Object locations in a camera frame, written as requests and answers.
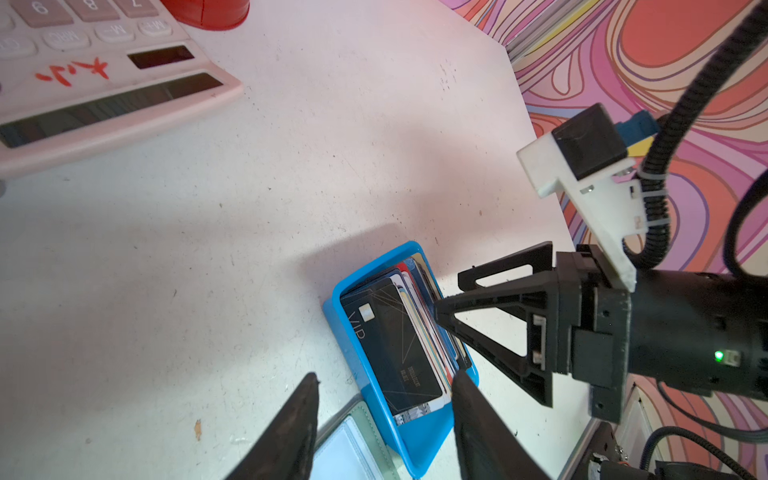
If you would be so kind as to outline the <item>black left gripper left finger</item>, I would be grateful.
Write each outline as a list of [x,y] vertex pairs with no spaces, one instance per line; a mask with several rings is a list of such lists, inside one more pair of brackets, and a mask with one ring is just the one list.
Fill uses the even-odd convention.
[[309,479],[318,407],[319,381],[310,372],[227,479]]

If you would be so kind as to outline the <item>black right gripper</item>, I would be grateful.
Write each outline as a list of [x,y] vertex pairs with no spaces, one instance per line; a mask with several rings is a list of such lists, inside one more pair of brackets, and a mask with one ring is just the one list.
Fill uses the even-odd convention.
[[[557,253],[556,282],[544,272],[553,252],[550,241],[541,242],[457,279],[438,277],[445,295],[438,322],[469,348],[493,405],[557,405],[556,310],[556,365],[588,384],[594,418],[619,422],[629,375],[696,395],[766,400],[766,284],[641,270],[628,291],[595,246]],[[523,267],[532,275],[502,274]]]

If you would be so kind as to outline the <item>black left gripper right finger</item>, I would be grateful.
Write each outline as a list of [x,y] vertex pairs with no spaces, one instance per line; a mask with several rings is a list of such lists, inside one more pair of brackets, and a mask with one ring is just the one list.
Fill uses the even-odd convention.
[[548,479],[465,371],[455,375],[452,393],[462,479]]

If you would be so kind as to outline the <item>green card holder wallet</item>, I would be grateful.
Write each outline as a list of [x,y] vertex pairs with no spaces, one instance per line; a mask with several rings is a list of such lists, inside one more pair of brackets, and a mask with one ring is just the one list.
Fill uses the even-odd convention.
[[310,479],[399,479],[366,402],[353,397],[319,431]]

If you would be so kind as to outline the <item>black VIP credit card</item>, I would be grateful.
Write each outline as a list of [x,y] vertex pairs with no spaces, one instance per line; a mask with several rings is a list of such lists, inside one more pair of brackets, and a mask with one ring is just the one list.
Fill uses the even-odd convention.
[[392,415],[445,399],[392,279],[377,279],[341,304]]

